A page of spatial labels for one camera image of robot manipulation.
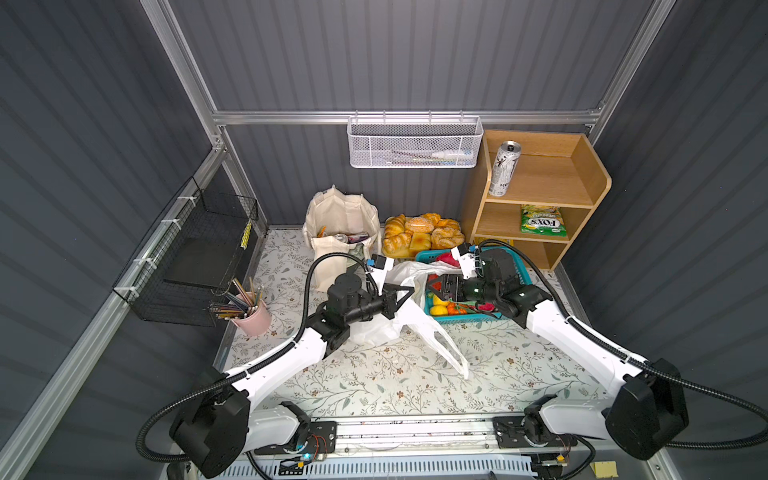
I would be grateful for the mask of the cream canvas tote bag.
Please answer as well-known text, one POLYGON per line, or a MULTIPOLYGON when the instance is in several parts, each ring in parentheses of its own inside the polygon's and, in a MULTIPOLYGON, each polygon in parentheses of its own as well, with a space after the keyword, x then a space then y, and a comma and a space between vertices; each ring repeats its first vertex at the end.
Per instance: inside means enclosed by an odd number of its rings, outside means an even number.
POLYGON ((363 260, 381 250, 381 223, 377 208, 361 194, 344 194, 335 186, 320 191, 309 203, 302 228, 314 258, 328 253, 347 253, 363 260), (349 234, 368 233, 370 238, 348 244, 349 234))

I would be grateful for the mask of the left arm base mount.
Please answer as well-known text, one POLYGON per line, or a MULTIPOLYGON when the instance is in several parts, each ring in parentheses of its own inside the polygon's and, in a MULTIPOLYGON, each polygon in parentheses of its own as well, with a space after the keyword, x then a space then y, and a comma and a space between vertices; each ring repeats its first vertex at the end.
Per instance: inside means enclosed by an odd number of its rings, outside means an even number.
POLYGON ((336 449, 338 423, 335 421, 311 421, 301 425, 294 437, 278 451, 286 454, 330 454, 336 449))

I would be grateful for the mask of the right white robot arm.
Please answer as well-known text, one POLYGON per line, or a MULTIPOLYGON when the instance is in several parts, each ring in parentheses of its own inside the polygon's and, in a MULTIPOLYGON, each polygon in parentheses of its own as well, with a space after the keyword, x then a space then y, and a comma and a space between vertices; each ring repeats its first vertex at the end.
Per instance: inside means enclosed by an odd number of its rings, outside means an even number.
POLYGON ((451 252, 458 274, 431 274, 426 289, 435 297, 458 303, 490 304, 521 328, 547 340, 591 375, 605 391, 602 400, 572 401, 546 394, 524 410, 522 428, 533 446, 557 436, 610 439, 625 453, 648 460, 669 447, 715 451, 761 445, 767 432, 722 441, 679 441, 689 425, 685 393, 692 391, 734 405, 766 419, 766 409, 681 377, 664 359, 651 362, 609 340, 570 314, 547 279, 527 284, 519 261, 530 259, 519 249, 490 239, 463 244, 451 252))

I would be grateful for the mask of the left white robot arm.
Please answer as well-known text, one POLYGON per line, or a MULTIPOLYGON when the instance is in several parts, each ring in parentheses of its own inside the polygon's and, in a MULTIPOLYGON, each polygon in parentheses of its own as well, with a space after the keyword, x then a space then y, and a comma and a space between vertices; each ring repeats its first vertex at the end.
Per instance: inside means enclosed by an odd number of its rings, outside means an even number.
POLYGON ((213 478, 241 453, 263 446, 262 428, 276 434, 276 445, 301 445, 309 419, 298 407, 285 402, 262 418, 256 408, 288 379, 344 345, 352 324, 377 315, 392 320, 413 294, 410 287, 386 283, 393 259, 374 255, 357 264, 364 274, 339 275, 325 302, 315 311, 302 309, 292 338, 237 369, 211 375, 209 384, 152 414, 137 433, 138 454, 158 463, 190 462, 213 478))

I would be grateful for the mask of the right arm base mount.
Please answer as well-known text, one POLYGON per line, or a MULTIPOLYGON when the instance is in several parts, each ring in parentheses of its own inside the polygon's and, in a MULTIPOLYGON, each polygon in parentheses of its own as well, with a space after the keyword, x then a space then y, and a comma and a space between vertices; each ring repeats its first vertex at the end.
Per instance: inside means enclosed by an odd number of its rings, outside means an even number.
POLYGON ((541 425, 526 425, 525 415, 504 415, 492 418, 492 430, 497 446, 502 449, 563 447, 570 449, 574 443, 569 435, 555 435, 541 425))

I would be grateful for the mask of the white plastic grocery bag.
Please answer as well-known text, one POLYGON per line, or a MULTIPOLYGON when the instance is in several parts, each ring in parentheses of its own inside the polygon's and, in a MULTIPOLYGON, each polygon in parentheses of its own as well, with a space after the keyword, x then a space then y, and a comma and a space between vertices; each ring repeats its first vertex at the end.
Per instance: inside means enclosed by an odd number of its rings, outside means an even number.
POLYGON ((469 363, 443 326, 424 311, 426 282, 430 274, 458 273, 459 269, 441 262, 425 264, 404 261, 387 274, 385 283, 413 286, 413 295, 398 310, 393 320, 376 315, 371 321, 351 326, 350 341, 358 345, 381 346, 400 337, 407 327, 442 356, 464 379, 470 378, 469 363))

